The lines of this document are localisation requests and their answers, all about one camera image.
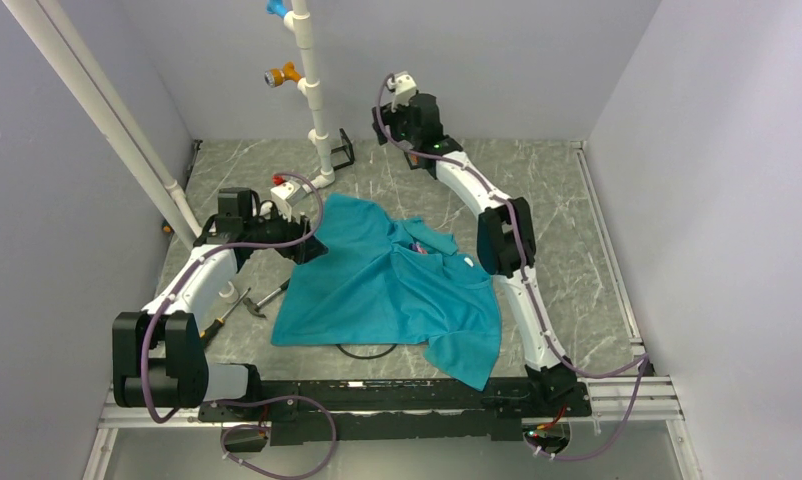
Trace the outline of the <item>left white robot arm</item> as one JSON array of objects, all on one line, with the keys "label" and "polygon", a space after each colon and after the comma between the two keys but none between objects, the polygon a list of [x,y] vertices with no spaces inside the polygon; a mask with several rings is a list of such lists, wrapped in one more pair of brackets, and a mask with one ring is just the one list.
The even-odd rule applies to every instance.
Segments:
[{"label": "left white robot arm", "polygon": [[224,400],[241,420],[263,409],[256,366],[210,361],[205,350],[216,329],[199,323],[255,251],[272,249],[304,264],[328,249],[308,217],[293,219],[276,206],[261,213],[264,203],[250,188],[222,189],[217,202],[172,282],[141,310],[113,322],[113,398],[120,407],[183,409]]}]

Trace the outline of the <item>teal t-shirt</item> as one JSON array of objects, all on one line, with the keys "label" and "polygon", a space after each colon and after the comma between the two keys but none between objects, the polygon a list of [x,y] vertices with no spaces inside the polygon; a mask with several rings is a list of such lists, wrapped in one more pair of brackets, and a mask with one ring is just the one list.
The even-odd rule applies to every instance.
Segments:
[{"label": "teal t-shirt", "polygon": [[[333,193],[316,237],[329,252],[293,269],[273,345],[423,344],[432,366],[484,389],[502,316],[492,277],[452,235]],[[429,254],[412,251],[413,243]]]}]

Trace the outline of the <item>black square frame holder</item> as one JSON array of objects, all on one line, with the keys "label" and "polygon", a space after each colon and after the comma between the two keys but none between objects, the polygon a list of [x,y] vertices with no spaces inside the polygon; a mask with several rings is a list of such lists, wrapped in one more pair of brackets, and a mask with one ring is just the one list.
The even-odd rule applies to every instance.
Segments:
[{"label": "black square frame holder", "polygon": [[339,132],[339,138],[340,138],[341,144],[336,146],[336,147],[333,147],[330,150],[330,154],[331,154],[331,157],[334,157],[337,154],[343,154],[345,156],[345,160],[341,161],[341,162],[334,163],[333,164],[333,170],[334,171],[338,171],[338,170],[350,167],[356,161],[356,156],[355,156],[355,152],[354,152],[354,146],[353,146],[353,143],[352,143],[351,139],[347,135],[347,132],[342,127],[340,127],[338,129],[338,132]]}]

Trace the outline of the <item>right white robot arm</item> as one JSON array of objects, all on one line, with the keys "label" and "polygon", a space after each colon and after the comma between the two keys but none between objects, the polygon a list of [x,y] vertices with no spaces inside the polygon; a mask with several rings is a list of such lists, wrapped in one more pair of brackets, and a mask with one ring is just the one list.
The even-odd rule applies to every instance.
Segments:
[{"label": "right white robot arm", "polygon": [[520,334],[527,374],[526,398],[496,404],[525,406],[541,416],[590,416],[587,388],[569,368],[542,300],[527,200],[499,189],[473,164],[460,143],[445,133],[435,96],[414,93],[398,104],[378,103],[372,116],[380,144],[401,149],[411,169],[427,171],[477,218],[477,257],[507,299]]}]

